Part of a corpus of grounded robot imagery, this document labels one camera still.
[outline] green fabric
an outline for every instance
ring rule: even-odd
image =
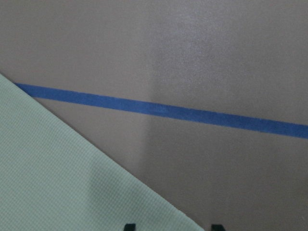
[[[202,231],[0,75],[1,231]]]

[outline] gray floor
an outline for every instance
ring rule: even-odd
[[[0,0],[0,72],[308,125],[306,0]],[[308,229],[308,140],[38,99],[198,224]]]

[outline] blue tape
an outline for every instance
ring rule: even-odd
[[[16,83],[16,85],[32,97],[308,139],[307,125],[196,110],[160,103],[127,100],[28,84]]]

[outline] blue stripe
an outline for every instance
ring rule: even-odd
[[[16,84],[32,97],[308,139],[308,126],[159,103]]]

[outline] ribbed fabric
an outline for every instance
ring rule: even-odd
[[[127,223],[203,230],[0,75],[0,230],[122,231]]]

